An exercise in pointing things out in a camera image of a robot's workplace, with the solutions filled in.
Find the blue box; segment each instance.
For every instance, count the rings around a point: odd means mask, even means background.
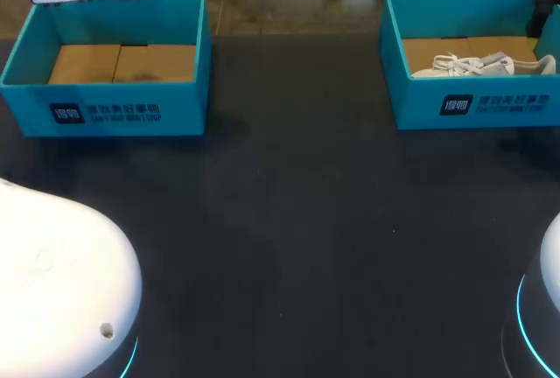
[[[535,0],[385,0],[380,54],[400,130],[560,125],[560,75],[412,78],[403,39],[525,36]],[[560,6],[535,49],[560,67]],[[489,105],[496,97],[515,104]],[[446,111],[460,102],[461,110]]]
[[[193,81],[47,84],[61,45],[73,44],[196,45]],[[205,0],[33,6],[0,77],[0,91],[27,137],[202,135],[211,54]],[[100,106],[128,106],[136,113],[92,114]]]

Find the shoelace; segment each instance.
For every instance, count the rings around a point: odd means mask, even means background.
[[[447,70],[450,76],[462,76],[466,74],[482,74],[480,70],[484,67],[481,59],[464,58],[458,59],[455,54],[449,53],[448,56],[436,56],[433,68],[437,70]]]

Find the blue led light ring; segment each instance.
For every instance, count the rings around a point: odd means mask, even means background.
[[[550,374],[550,376],[552,376],[552,378],[558,378],[558,375],[556,375],[554,372],[552,372],[552,369],[550,369],[549,366],[546,363],[544,363],[544,360],[541,359],[539,354],[533,348],[533,345],[531,345],[531,342],[529,341],[529,338],[527,337],[527,334],[525,333],[525,329],[523,328],[522,315],[521,315],[521,311],[519,309],[519,298],[520,298],[520,295],[522,293],[523,279],[525,279],[525,276],[523,276],[523,278],[521,279],[521,283],[519,283],[519,289],[517,290],[517,301],[516,301],[516,304],[515,304],[516,305],[516,310],[517,310],[517,322],[519,323],[519,328],[521,329],[521,334],[523,335],[523,338],[525,339],[525,343],[527,343],[527,346],[528,346],[529,350],[531,351],[533,356],[535,356],[535,359],[538,360],[538,362],[541,364],[541,366],[544,368],[544,370],[546,372],[548,372]]]
[[[129,363],[126,364],[126,368],[122,371],[122,374],[119,378],[124,378],[124,376],[129,372],[130,365],[132,365],[134,356],[137,354],[137,346],[138,346],[138,337],[136,337],[136,343],[134,344],[134,349],[132,349],[132,355],[130,356]]]

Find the black mat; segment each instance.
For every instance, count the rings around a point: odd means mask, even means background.
[[[0,175],[134,244],[131,377],[505,376],[557,131],[396,131],[369,36],[218,38],[213,72],[199,139],[31,141],[0,111]]]

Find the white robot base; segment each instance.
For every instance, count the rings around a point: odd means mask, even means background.
[[[124,378],[142,278],[123,231],[94,209],[0,179],[0,376]]]
[[[560,215],[519,284],[501,351],[510,378],[560,376]]]

